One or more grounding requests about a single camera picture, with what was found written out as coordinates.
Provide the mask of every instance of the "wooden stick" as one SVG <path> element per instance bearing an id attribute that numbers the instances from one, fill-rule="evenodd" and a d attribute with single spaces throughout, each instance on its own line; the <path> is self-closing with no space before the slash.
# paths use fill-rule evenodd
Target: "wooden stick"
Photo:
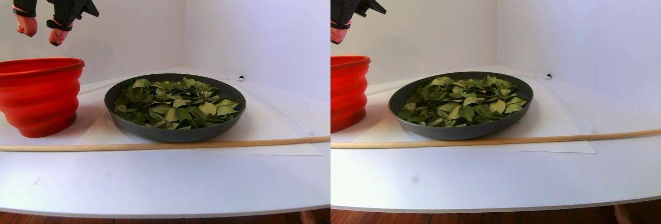
<path id="1" fill-rule="evenodd" d="M 200 143 L 148 143 L 72 146 L 0 146 L 0 151 L 9 152 L 87 152 L 87 151 L 129 151 L 157 149 L 198 149 L 198 148 L 238 148 L 257 146 L 280 146 L 331 141 L 330 135 L 295 139 L 271 139 L 257 141 L 216 141 Z"/>
<path id="2" fill-rule="evenodd" d="M 465 141 L 413 141 L 413 142 L 366 142 L 366 143 L 330 143 L 332 149 L 392 149 L 392 148 L 434 148 L 455 146 L 483 146 L 525 143 L 546 143 L 562 141 L 593 141 L 600 139 L 627 139 L 661 134 L 659 130 L 645 130 L 637 132 L 595 134 L 595 135 L 567 135 L 552 137 L 526 137 L 503 139 L 474 139 Z"/>

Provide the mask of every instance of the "dried leaves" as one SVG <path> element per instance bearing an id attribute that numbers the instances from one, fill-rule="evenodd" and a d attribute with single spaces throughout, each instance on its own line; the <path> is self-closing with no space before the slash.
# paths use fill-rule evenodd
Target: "dried leaves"
<path id="1" fill-rule="evenodd" d="M 464 127 L 500 120 L 522 110 L 527 100 L 516 85 L 489 75 L 482 80 L 437 77 L 411 90 L 397 116 L 434 127 Z"/>
<path id="2" fill-rule="evenodd" d="M 238 102 L 221 99 L 217 87 L 184 78 L 149 82 L 140 78 L 115 93 L 114 113 L 129 122 L 168 130 L 211 127 L 232 120 Z"/>

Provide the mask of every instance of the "white wall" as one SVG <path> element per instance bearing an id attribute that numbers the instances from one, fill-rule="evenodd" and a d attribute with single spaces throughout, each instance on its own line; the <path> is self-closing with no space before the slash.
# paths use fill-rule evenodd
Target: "white wall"
<path id="1" fill-rule="evenodd" d="M 498 30 L 500 63 L 658 106 L 661 0 L 498 0 Z"/>
<path id="2" fill-rule="evenodd" d="M 182 64 L 184 0 L 94 0 L 99 17 L 83 14 L 62 45 L 48 42 L 53 5 L 39 0 L 37 35 L 16 32 L 12 0 L 0 0 L 0 61 L 29 57 L 78 57 L 86 62 L 81 83 Z"/>
<path id="3" fill-rule="evenodd" d="M 370 56 L 370 84 L 496 62 L 496 0 L 376 0 L 333 55 Z"/>
<path id="4" fill-rule="evenodd" d="M 330 99 L 331 0 L 186 0 L 184 63 Z"/>

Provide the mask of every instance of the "red bowl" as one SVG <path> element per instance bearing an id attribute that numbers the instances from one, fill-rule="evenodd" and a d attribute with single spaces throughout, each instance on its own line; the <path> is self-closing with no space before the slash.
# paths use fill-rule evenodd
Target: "red bowl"
<path id="1" fill-rule="evenodd" d="M 37 58 L 0 62 L 0 111 L 25 137 L 56 134 L 76 120 L 85 62 Z"/>
<path id="2" fill-rule="evenodd" d="M 365 75 L 371 60 L 367 56 L 331 56 L 330 61 L 330 132 L 334 133 L 365 118 Z"/>

